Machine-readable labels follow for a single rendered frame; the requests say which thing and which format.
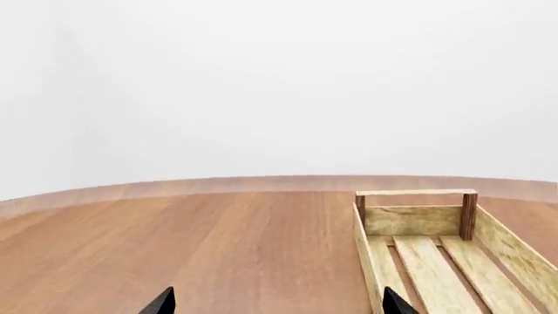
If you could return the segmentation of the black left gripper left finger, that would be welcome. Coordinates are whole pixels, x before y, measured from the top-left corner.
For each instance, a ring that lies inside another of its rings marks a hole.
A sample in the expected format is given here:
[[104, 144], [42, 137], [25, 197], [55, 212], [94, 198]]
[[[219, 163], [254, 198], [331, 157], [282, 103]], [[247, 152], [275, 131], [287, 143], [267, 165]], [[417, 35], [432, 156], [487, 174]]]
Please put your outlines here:
[[174, 312], [174, 287], [167, 287], [154, 300], [146, 305], [139, 314], [174, 314]]

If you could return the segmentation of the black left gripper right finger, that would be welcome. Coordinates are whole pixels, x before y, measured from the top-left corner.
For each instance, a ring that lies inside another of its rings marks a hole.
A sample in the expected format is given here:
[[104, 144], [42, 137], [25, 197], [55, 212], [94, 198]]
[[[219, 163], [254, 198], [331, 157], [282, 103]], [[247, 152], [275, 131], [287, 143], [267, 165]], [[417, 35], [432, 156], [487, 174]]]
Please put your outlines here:
[[391, 287], [384, 287], [383, 311], [384, 314], [419, 314]]

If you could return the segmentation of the light wooden slatted tray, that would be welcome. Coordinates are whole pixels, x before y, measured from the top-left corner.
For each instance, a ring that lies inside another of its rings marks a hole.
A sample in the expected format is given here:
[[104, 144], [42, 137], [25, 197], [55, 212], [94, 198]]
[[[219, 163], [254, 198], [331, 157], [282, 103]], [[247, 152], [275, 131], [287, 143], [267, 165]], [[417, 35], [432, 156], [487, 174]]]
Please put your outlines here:
[[372, 314], [391, 287], [419, 314], [558, 314], [558, 268], [483, 209], [471, 189], [458, 205], [370, 206], [358, 191], [353, 232]]

